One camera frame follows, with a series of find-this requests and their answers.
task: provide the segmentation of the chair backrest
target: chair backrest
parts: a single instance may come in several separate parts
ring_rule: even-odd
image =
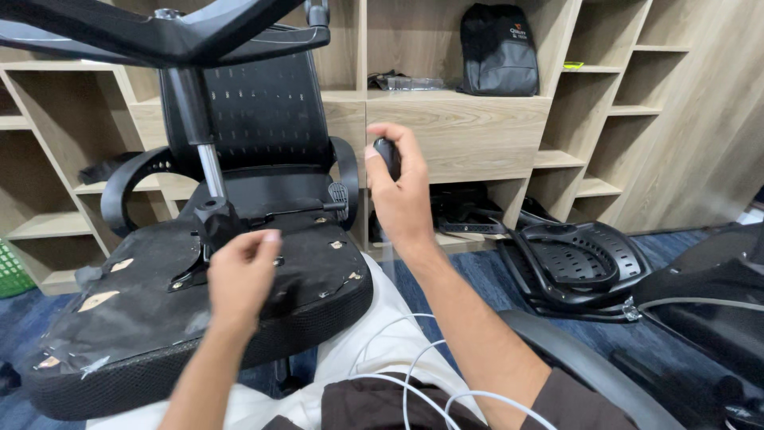
[[[199,155],[188,144],[166,73],[160,71],[160,86],[170,149],[179,170],[201,181]],[[223,171],[264,165],[319,165],[329,171],[334,153],[310,51],[204,74]]]

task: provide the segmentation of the hand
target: hand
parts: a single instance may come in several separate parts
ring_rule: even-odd
[[[279,230],[236,236],[212,255],[207,270],[210,327],[252,335],[257,317],[274,283],[274,260],[281,250]]]
[[[437,249],[432,228],[427,163],[411,129],[391,122],[371,124],[369,133],[395,141],[400,153],[400,178],[393,182],[387,165],[371,146],[366,147],[367,186],[377,219],[401,258]]]

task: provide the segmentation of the green basket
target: green basket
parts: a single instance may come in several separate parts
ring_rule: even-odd
[[[0,298],[19,295],[35,287],[16,256],[0,239]]]

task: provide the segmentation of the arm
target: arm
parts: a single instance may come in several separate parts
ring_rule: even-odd
[[[228,392],[274,280],[278,230],[236,236],[212,256],[207,271],[212,318],[180,375],[160,430],[223,428]]]
[[[459,276],[435,243],[427,165],[413,132],[390,123],[367,130],[398,147],[397,182],[382,157],[367,147],[367,185],[382,228],[424,291],[465,381],[470,389],[501,394],[530,408],[552,370]],[[491,428],[517,430],[525,420],[524,413],[502,402],[475,400]]]

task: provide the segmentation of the black backpack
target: black backpack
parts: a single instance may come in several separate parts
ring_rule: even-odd
[[[457,91],[473,96],[535,96],[539,65],[523,10],[475,3],[461,17],[465,73]]]

